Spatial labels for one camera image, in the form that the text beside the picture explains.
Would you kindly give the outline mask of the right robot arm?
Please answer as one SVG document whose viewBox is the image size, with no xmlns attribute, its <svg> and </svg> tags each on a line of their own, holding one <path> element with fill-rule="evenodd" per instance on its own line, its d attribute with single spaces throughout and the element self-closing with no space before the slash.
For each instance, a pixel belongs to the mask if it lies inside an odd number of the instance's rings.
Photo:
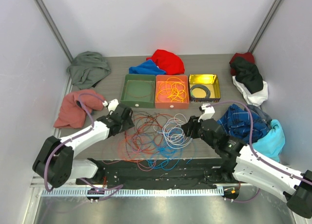
<svg viewBox="0 0 312 224">
<path fill-rule="evenodd" d="M 300 172 L 284 166 L 242 140 L 228 135 L 214 119 L 191 116 L 181 127 L 187 137 L 201 139 L 224 161 L 220 177 L 230 183 L 234 179 L 264 190 L 286 203 L 297 215 L 312 217 L 312 172 Z"/>
</svg>

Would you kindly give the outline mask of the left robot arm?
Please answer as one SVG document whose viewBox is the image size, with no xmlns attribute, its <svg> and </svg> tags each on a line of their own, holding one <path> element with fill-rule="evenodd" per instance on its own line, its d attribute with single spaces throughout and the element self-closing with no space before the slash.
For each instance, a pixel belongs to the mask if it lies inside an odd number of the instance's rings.
<svg viewBox="0 0 312 224">
<path fill-rule="evenodd" d="M 62 138 L 50 136 L 44 141 L 32 169 L 44 179 L 48 192 L 73 179 L 94 185 L 103 182 L 103 163 L 92 158 L 77 160 L 76 156 L 95 143 L 134 127 L 130 107 L 110 103 L 108 110 L 108 115 L 99 117 L 85 129 Z"/>
</svg>

